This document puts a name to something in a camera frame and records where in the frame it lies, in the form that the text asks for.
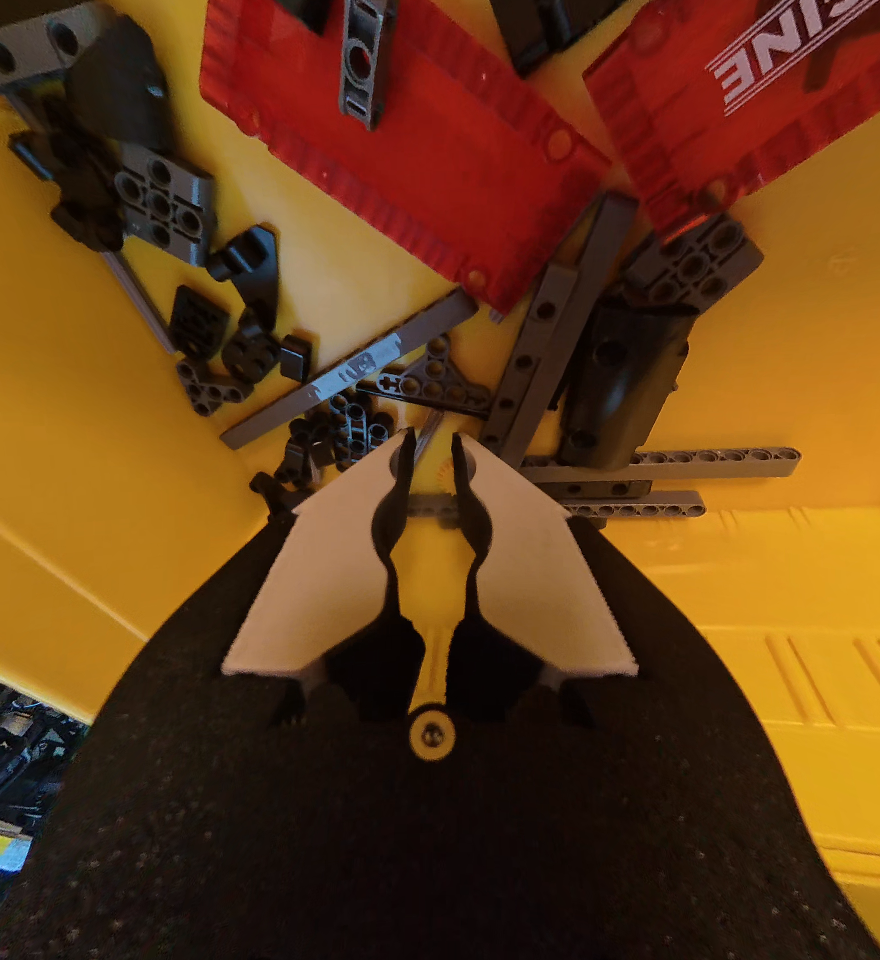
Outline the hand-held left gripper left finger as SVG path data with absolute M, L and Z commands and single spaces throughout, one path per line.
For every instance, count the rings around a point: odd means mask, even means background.
M 293 681 L 303 700 L 336 685 L 367 721 L 409 714 L 426 644 L 401 614 L 391 555 L 408 525 L 416 444 L 398 431 L 294 510 L 224 676 Z

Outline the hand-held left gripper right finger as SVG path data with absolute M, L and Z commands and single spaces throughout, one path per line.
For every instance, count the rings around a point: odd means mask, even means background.
M 637 678 L 565 508 L 470 436 L 453 435 L 451 460 L 472 561 L 448 647 L 446 705 L 472 721 L 504 721 L 536 688 Z

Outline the grey axle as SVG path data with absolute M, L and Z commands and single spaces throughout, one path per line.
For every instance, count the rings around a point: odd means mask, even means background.
M 419 464 L 428 447 L 432 443 L 439 428 L 443 425 L 446 412 L 443 410 L 430 410 L 420 431 L 414 448 L 414 466 Z
M 171 340 L 167 322 L 122 253 L 106 250 L 100 252 L 99 256 L 106 263 L 113 277 L 159 345 L 167 354 L 177 354 L 177 348 Z

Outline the yellow bin with red panels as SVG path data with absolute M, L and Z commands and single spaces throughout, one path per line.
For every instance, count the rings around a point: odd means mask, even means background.
M 19 118 L 0 94 L 0 134 Z M 799 441 L 814 509 L 570 528 L 638 677 L 446 705 L 473 552 L 407 520 L 409 713 L 222 662 L 295 520 L 0 137 L 0 679 L 91 718 L 0 958 L 880 958 L 880 112 L 734 214 L 663 438 Z

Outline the dark flat beam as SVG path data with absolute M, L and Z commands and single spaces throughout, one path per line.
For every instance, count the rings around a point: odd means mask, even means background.
M 650 480 L 544 482 L 537 488 L 558 502 L 636 500 L 651 493 Z

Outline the long grey holed beam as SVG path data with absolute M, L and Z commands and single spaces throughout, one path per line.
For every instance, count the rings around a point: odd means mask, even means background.
M 589 520 L 601 529 L 616 519 L 697 519 L 704 517 L 707 506 L 695 490 L 651 491 L 637 498 L 562 497 L 556 501 L 570 515 Z M 446 529 L 459 523 L 458 498 L 454 494 L 412 494 L 407 515 L 411 519 L 432 519 Z
M 622 467 L 600 469 L 562 464 L 550 457 L 525 458 L 519 469 L 534 484 L 682 479 L 764 479 L 791 476 L 802 461 L 793 447 L 638 450 Z

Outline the cluster of small black connectors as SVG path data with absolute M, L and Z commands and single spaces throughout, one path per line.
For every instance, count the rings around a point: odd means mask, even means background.
M 287 514 L 318 489 L 327 468 L 345 473 L 384 445 L 394 429 L 393 417 L 376 409 L 370 394 L 343 390 L 290 422 L 280 465 L 255 474 L 250 490 L 272 517 Z

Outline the large black curved shell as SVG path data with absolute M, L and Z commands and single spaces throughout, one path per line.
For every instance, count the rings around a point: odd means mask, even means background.
M 613 471 L 649 438 L 689 354 L 699 317 L 685 303 L 592 308 L 567 369 L 558 460 Z

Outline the dark grey angled beam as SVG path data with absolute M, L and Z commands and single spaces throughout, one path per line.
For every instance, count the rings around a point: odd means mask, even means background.
M 225 374 L 217 374 L 202 361 L 182 357 L 175 371 L 187 400 L 198 416 L 207 418 L 224 404 L 241 404 L 253 393 L 254 386 Z

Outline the dark grey triangle beam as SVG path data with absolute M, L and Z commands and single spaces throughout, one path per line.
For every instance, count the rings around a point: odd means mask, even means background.
M 451 339 L 441 334 L 425 345 L 420 357 L 404 366 L 386 366 L 355 384 L 359 392 L 485 421 L 492 394 L 468 381 L 454 363 Z

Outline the round dark holed piece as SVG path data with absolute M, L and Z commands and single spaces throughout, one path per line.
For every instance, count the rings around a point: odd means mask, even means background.
M 255 306 L 242 312 L 235 332 L 224 342 L 220 359 L 232 378 L 255 385 L 281 362 L 282 348 Z

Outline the long grey printed tile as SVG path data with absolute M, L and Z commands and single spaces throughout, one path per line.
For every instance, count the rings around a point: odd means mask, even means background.
M 462 288 L 450 291 L 337 363 L 327 366 L 302 386 L 231 426 L 220 435 L 220 441 L 229 450 L 246 447 L 468 321 L 479 309 L 479 302 Z

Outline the small black holed plate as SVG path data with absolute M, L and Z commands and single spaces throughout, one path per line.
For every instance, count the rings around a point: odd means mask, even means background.
M 174 351 L 200 362 L 220 352 L 230 324 L 229 311 L 187 285 L 174 294 L 168 331 Z

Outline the black pin connector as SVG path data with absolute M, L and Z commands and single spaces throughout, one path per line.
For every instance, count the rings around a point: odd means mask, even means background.
M 262 330 L 275 330 L 280 274 L 278 243 L 271 229 L 257 224 L 237 234 L 207 256 L 206 271 L 216 282 L 232 283 Z

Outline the thick dark grey long beam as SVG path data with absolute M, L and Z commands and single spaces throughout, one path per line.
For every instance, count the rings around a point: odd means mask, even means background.
M 518 470 L 566 372 L 636 217 L 638 202 L 605 194 L 578 261 L 547 264 L 495 391 L 479 440 Z

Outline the dark grey holed block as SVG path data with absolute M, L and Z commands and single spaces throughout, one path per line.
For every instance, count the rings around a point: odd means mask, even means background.
M 119 143 L 114 187 L 124 235 L 192 267 L 205 265 L 216 228 L 215 181 L 179 157 Z

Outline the dark grey holed brick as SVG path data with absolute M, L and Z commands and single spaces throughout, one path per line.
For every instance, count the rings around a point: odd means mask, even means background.
M 616 283 L 633 305 L 680 304 L 703 313 L 763 260 L 744 226 L 720 212 L 665 244 L 650 233 L 624 259 Z

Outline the plain red transparent panel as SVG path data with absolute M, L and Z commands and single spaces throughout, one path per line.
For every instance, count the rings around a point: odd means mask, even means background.
M 344 3 L 316 35 L 208 2 L 199 89 L 242 132 L 445 279 L 515 306 L 612 162 L 433 2 L 398 2 L 385 109 L 339 108 Z

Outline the black chunky piece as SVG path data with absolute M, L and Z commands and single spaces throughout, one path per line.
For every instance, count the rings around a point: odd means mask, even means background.
M 115 186 L 117 156 L 80 124 L 64 98 L 46 93 L 25 103 L 38 127 L 10 134 L 8 147 L 39 180 L 59 187 L 51 220 L 98 254 L 119 253 L 125 221 Z

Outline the printed red transparent panel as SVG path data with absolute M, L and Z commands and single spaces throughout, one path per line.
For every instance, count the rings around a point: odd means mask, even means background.
M 880 1 L 648 2 L 583 81 L 674 239 L 880 113 Z

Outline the short grey thin beam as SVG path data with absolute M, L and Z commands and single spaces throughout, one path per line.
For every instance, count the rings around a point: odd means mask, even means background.
M 339 109 L 373 132 L 383 118 L 397 1 L 344 3 Z

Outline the black curved panel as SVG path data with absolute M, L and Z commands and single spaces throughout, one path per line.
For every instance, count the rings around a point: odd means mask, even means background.
M 90 134 L 162 154 L 175 148 L 166 75 L 149 34 L 129 15 L 81 54 L 67 71 L 65 99 Z

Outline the small black tile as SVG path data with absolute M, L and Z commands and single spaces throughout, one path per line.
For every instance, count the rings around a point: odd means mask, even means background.
M 280 0 L 275 3 L 318 37 L 321 37 L 326 29 L 333 5 L 333 1 L 330 0 Z

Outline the light grey connector piece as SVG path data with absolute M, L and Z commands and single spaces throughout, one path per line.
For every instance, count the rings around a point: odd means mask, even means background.
M 118 19 L 104 2 L 41 2 L 0 25 L 0 93 L 62 77 Z

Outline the black frame piece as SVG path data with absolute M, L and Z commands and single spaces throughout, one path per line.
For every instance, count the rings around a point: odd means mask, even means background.
M 527 77 L 555 54 L 575 45 L 624 1 L 492 1 L 510 61 Z

